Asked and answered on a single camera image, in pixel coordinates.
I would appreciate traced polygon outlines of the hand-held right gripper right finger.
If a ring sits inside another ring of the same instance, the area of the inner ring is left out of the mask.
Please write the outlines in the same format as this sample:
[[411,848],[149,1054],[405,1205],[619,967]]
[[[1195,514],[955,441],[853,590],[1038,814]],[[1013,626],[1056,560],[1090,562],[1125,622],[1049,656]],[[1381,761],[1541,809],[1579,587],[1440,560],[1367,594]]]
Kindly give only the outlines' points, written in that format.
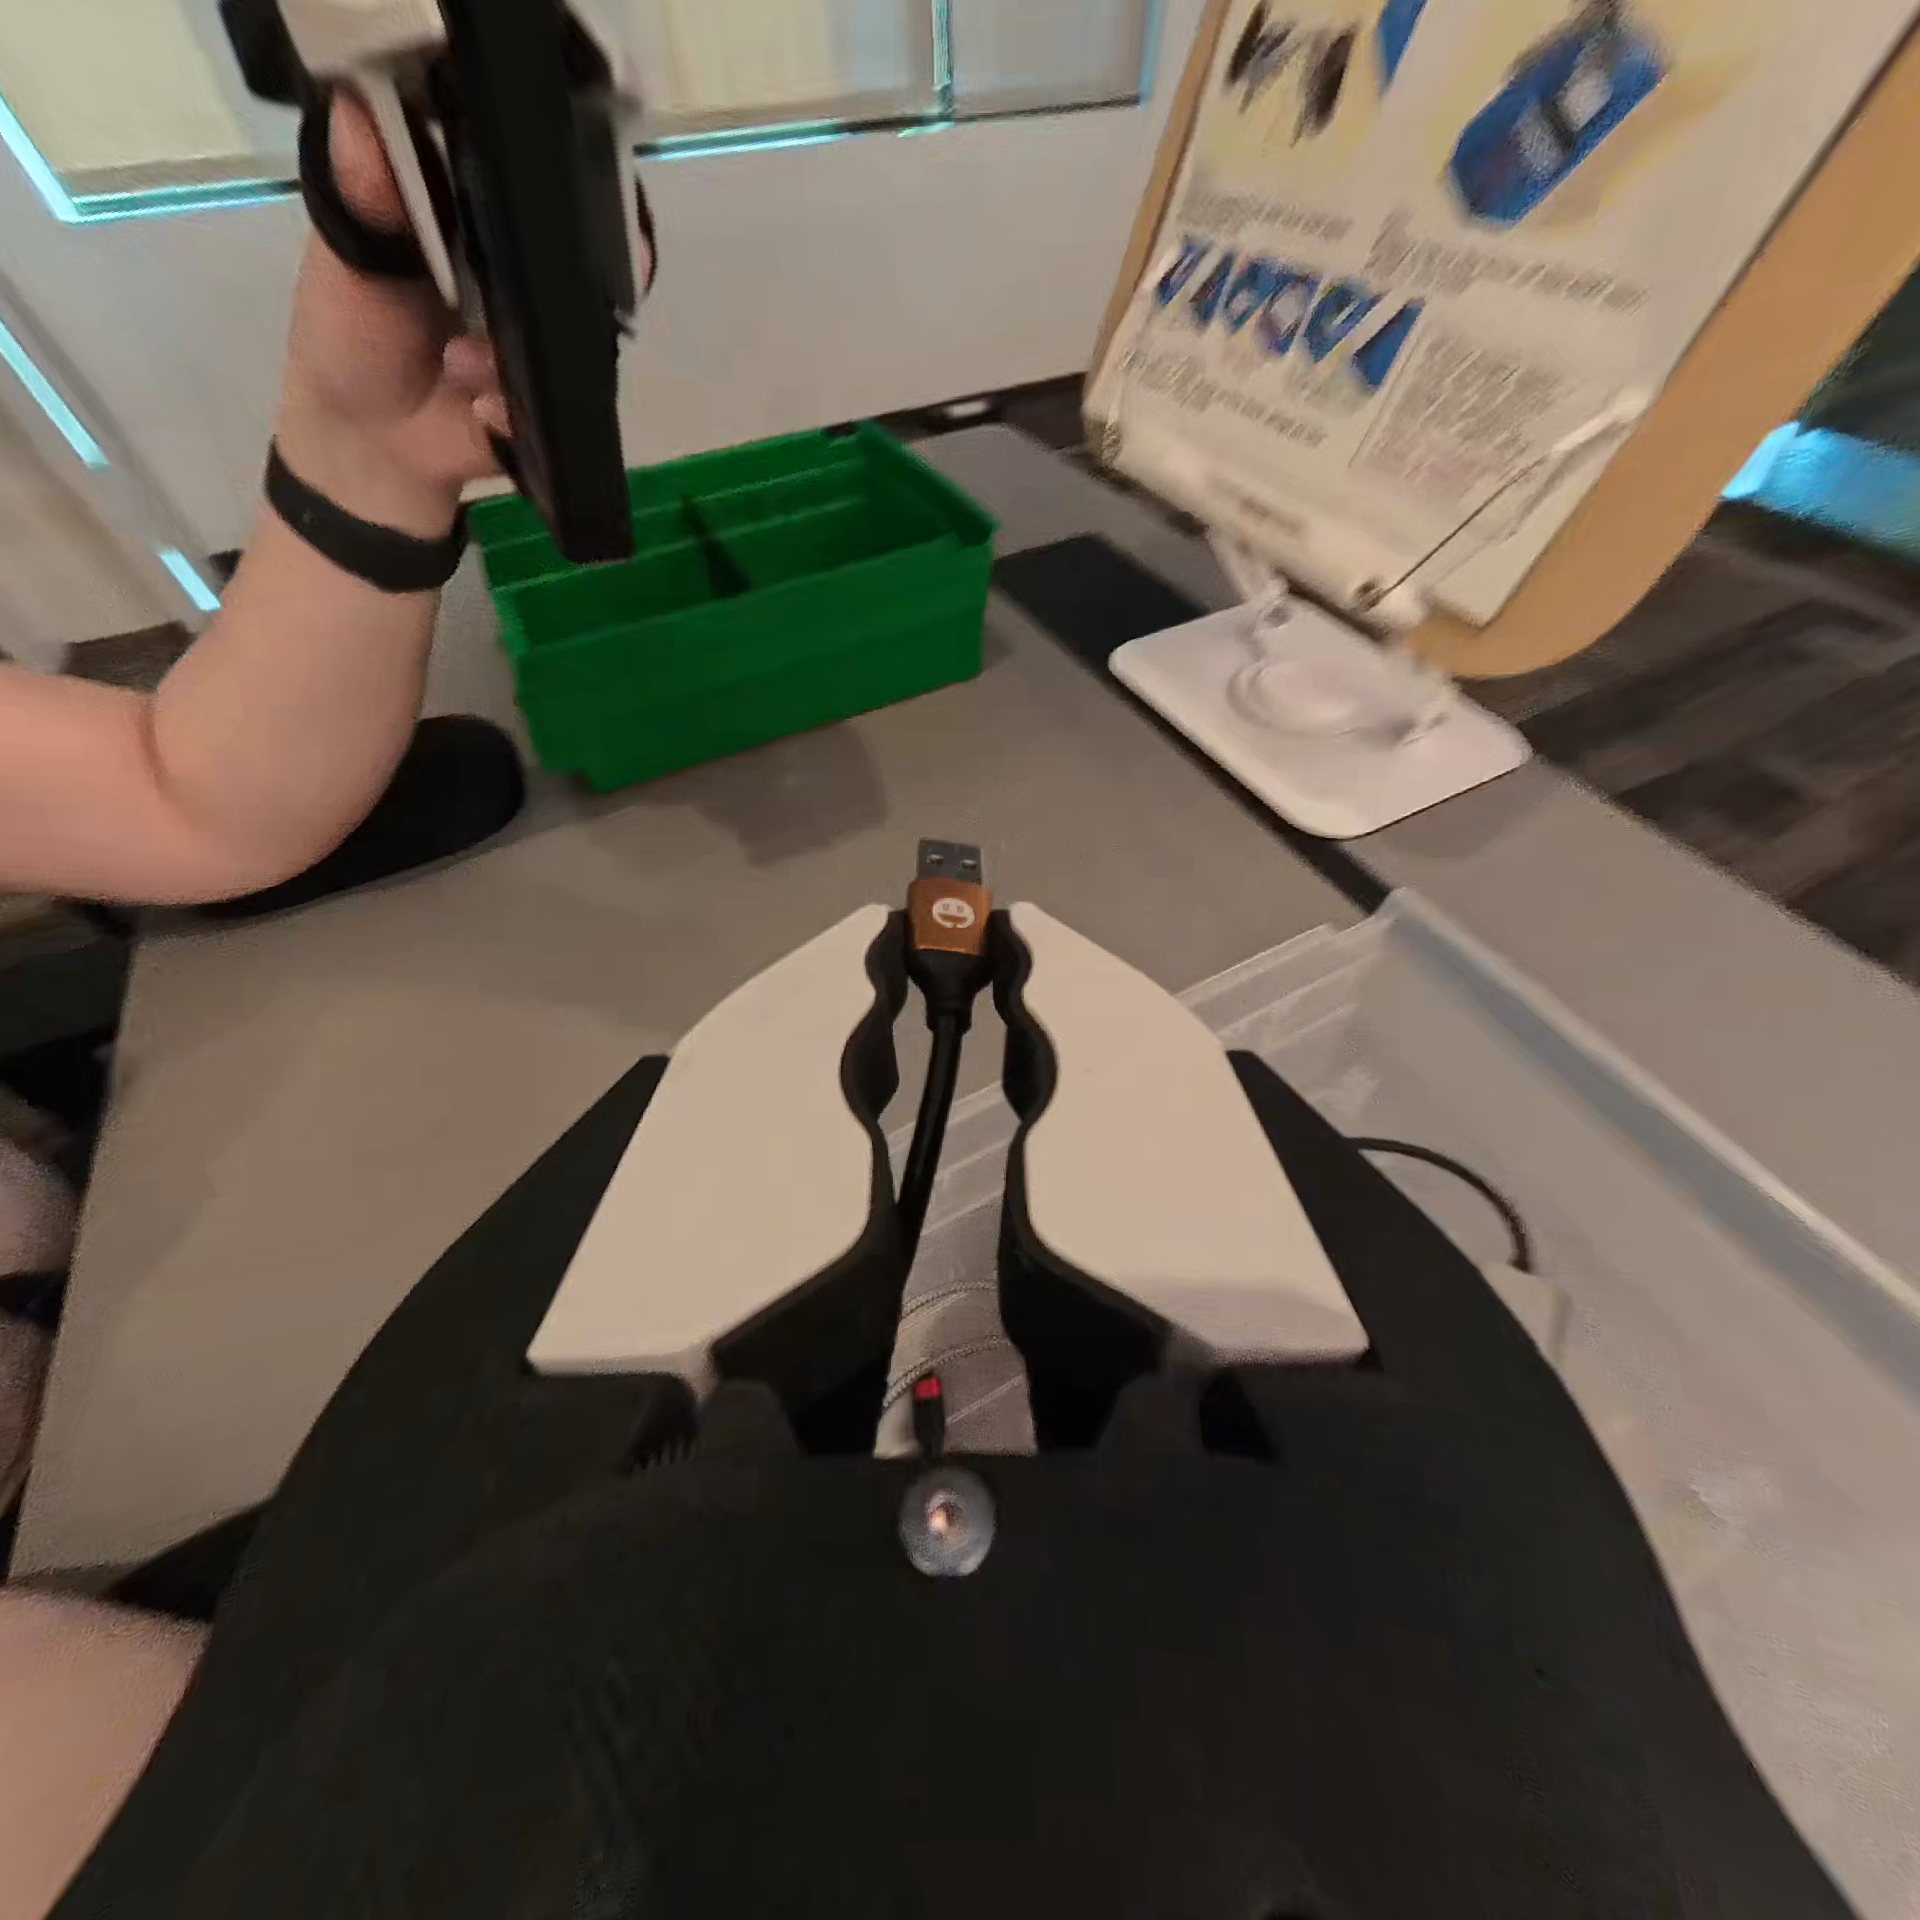
[[997,969],[999,1314],[1029,1374],[1358,1360],[1369,1335],[1205,1022],[1033,903]]

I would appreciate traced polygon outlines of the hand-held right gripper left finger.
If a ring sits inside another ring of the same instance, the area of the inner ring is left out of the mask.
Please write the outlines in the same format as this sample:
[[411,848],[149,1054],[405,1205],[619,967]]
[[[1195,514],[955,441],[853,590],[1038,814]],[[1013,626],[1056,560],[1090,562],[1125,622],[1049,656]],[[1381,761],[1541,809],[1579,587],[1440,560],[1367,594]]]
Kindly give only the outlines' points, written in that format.
[[672,1049],[526,1351],[562,1376],[715,1381],[722,1349],[894,1223],[898,914],[866,903]]

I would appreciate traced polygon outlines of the black multiport usb hub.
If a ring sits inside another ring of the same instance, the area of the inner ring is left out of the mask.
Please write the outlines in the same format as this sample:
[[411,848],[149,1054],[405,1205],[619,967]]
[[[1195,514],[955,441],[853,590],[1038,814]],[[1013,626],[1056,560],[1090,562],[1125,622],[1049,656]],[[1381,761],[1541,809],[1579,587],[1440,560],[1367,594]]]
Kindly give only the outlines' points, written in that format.
[[617,423],[649,277],[629,98],[581,11],[446,2],[425,71],[464,309],[507,405],[507,473],[571,565],[633,555]]

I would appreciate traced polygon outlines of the black cable orange plug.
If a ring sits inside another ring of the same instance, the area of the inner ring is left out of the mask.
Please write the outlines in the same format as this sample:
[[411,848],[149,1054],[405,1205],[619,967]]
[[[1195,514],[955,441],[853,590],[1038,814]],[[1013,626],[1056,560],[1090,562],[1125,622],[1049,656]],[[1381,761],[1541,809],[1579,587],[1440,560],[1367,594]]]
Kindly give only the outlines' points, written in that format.
[[992,978],[992,889],[978,848],[919,841],[896,946],[901,1013],[917,1010],[928,1040],[894,1179],[901,1280],[910,1282],[942,1170],[976,1001]]

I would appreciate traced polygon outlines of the clear plastic bin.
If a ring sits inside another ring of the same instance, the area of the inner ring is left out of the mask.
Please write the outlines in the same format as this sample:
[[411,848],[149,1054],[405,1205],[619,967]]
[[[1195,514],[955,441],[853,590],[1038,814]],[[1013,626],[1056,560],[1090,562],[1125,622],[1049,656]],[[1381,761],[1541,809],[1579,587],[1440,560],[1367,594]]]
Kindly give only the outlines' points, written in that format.
[[1915,1280],[1397,891],[1179,994],[1472,1259],[1570,1390],[1767,1785],[1856,1915],[1915,1915]]

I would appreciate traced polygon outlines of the green plastic bin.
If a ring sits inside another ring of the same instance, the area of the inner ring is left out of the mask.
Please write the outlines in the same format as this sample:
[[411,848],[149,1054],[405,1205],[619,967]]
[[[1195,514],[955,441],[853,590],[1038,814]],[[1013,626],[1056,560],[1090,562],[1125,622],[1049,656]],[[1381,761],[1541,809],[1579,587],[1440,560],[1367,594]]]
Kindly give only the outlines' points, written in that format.
[[878,423],[629,471],[631,558],[475,501],[539,766],[606,795],[971,681],[997,519]]

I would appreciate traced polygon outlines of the person's left forearm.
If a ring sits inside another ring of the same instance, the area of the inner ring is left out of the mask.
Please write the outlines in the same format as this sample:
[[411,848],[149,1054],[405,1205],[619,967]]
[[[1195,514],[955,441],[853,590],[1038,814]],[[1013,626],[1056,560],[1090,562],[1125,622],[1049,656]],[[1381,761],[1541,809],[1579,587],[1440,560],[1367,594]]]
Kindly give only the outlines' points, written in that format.
[[153,693],[5,665],[5,896],[206,905],[304,873],[398,773],[439,610],[265,510]]

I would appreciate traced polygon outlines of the person's left hand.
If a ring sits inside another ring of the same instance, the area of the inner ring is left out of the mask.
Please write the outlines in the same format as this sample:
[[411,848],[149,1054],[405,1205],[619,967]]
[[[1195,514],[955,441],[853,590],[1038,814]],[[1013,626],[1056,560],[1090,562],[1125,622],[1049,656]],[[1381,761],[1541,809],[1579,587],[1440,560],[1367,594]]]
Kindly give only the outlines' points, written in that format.
[[338,507],[441,537],[512,434],[491,345],[430,281],[366,277],[313,231],[295,283],[274,441]]

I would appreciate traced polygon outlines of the black textured pad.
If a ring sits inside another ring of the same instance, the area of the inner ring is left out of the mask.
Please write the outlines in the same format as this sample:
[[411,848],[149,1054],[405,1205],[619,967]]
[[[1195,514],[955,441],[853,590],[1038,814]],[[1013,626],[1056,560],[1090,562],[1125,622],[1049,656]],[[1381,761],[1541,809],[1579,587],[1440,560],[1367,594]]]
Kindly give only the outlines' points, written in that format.
[[517,825],[528,784],[512,736],[473,713],[425,718],[386,791],[311,869],[217,903],[171,907],[213,923],[263,921],[466,857]]

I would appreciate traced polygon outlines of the blue smartwatch black band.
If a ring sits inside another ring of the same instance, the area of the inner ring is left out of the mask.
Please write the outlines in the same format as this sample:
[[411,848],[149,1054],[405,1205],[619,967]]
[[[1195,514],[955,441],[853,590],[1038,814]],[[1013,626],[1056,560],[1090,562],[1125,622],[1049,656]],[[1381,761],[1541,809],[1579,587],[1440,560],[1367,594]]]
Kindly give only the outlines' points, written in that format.
[[288,466],[277,441],[267,450],[263,496],[279,523],[327,565],[393,597],[443,590],[471,539],[464,503],[437,537],[409,535],[347,512]]

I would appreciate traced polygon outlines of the instruction poster on board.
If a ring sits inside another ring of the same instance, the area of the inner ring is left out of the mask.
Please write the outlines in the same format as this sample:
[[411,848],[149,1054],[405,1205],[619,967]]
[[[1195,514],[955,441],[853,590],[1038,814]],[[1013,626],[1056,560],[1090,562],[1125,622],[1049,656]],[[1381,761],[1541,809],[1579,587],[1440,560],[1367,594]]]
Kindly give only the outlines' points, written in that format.
[[[1186,133],[1198,57],[1209,50],[1223,9],[1202,9],[1120,272],[1138,265],[1145,251],[1147,215],[1159,208]],[[1765,459],[1787,446],[1792,414],[1915,265],[1915,192],[1904,178],[1911,162],[1915,25],[1657,400],[1598,471],[1531,571],[1479,626],[1438,603],[1403,626],[1353,615],[1282,571],[1266,551],[1168,505],[1257,555],[1337,615],[1381,633],[1413,633],[1433,661],[1472,679],[1515,677],[1584,654],[1648,597],[1707,528],[1730,487],[1760,475]],[[1122,274],[1095,363],[1120,313],[1120,283]]]

